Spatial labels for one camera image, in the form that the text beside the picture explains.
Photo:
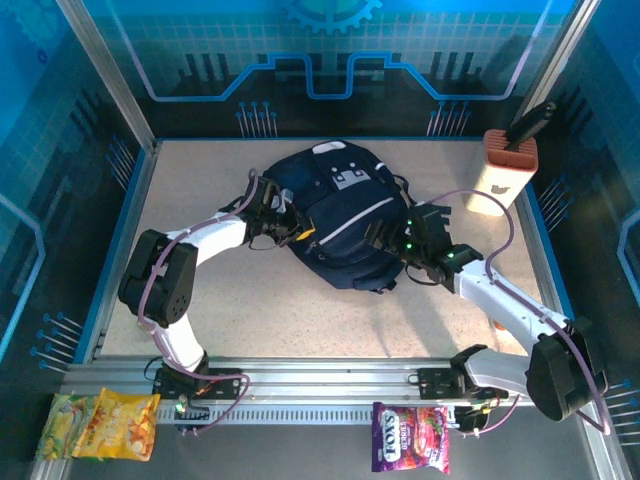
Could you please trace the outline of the yellow chips bag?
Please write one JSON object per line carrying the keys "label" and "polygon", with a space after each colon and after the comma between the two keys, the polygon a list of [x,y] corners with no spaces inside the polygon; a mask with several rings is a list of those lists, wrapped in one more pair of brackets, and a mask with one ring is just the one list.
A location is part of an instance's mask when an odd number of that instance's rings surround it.
{"label": "yellow chips bag", "polygon": [[132,395],[103,388],[74,458],[146,462],[155,445],[159,394]]}

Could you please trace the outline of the navy blue student backpack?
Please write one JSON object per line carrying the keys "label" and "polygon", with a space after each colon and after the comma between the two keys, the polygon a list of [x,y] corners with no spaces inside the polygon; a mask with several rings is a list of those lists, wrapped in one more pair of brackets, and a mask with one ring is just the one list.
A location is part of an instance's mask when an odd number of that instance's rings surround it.
{"label": "navy blue student backpack", "polygon": [[293,194],[315,231],[289,244],[293,254],[336,289],[393,290],[404,263],[368,243],[378,221],[396,223],[415,201],[408,182],[370,150],[329,141],[277,161],[263,175]]}

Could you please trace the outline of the purple Fox's candy bag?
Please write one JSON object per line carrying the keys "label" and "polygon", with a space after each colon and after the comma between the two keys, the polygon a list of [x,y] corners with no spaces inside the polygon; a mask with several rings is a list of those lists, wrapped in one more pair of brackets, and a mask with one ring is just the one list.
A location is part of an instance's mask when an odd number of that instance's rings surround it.
{"label": "purple Fox's candy bag", "polygon": [[374,473],[434,468],[450,473],[448,408],[373,404]]}

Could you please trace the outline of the aluminium frame post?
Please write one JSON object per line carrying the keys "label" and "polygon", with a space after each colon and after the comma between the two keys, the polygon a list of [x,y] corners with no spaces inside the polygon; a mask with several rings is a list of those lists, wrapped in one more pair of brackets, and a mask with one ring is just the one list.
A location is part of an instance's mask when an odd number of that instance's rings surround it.
{"label": "aluminium frame post", "polygon": [[141,148],[149,155],[156,138],[107,43],[82,0],[55,0]]}
{"label": "aluminium frame post", "polygon": [[571,55],[583,37],[602,0],[575,0],[574,6],[543,66],[524,97],[513,122],[547,100],[554,85],[565,69]]}

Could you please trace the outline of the small controller board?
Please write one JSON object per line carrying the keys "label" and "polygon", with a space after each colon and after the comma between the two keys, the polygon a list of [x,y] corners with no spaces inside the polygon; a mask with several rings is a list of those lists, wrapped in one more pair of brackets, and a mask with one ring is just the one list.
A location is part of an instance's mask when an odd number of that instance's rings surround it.
{"label": "small controller board", "polygon": [[488,427],[492,408],[486,405],[455,406],[453,413],[456,430],[462,435],[479,437]]}
{"label": "small controller board", "polygon": [[[181,395],[175,405],[173,418],[175,420],[208,420],[210,418],[210,410],[207,407],[196,406],[190,397]],[[183,437],[189,431],[196,435],[198,430],[197,426],[189,426],[187,424],[175,424],[175,428]]]}

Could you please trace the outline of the white knife block orange top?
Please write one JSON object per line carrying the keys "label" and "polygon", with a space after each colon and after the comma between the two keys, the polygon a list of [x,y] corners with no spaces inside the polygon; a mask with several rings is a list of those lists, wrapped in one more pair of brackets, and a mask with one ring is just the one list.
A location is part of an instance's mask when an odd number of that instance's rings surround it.
{"label": "white knife block orange top", "polygon": [[539,167],[537,143],[530,138],[516,151],[506,147],[504,130],[491,129],[469,164],[464,189],[477,190],[509,208]]}

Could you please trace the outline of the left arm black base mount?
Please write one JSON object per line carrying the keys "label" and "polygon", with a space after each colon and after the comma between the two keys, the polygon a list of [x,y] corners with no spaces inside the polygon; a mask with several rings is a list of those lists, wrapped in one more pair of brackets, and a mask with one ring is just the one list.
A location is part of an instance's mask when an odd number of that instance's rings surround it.
{"label": "left arm black base mount", "polygon": [[199,372],[199,375],[222,377],[212,382],[162,367],[156,371],[152,392],[163,400],[178,400],[181,396],[188,400],[235,400],[243,385],[241,373],[240,369],[227,368],[206,368]]}

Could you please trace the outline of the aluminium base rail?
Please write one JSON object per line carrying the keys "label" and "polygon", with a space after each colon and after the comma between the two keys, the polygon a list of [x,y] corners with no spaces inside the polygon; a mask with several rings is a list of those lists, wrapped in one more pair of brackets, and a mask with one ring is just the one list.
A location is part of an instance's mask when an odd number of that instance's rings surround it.
{"label": "aluminium base rail", "polygon": [[[62,394],[96,395],[104,387],[126,394],[147,394],[147,356],[102,356],[68,367]],[[212,358],[212,369],[239,369],[250,377],[245,405],[364,405],[375,401],[421,401],[409,382],[420,368],[444,369],[434,358]]]}

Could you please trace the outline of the green yellow snack bag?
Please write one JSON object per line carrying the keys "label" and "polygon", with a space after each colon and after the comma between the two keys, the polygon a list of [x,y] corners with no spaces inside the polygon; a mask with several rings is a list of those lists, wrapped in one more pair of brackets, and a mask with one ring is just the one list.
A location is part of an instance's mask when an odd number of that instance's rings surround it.
{"label": "green yellow snack bag", "polygon": [[35,459],[50,461],[71,458],[88,429],[97,403],[97,396],[55,394]]}

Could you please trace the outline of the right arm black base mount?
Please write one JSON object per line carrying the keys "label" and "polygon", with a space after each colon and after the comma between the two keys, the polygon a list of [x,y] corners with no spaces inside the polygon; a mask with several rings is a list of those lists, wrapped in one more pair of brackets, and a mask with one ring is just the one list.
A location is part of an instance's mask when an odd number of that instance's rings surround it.
{"label": "right arm black base mount", "polygon": [[494,387],[481,387],[459,369],[420,368],[407,382],[418,388],[422,400],[506,400],[509,393]]}

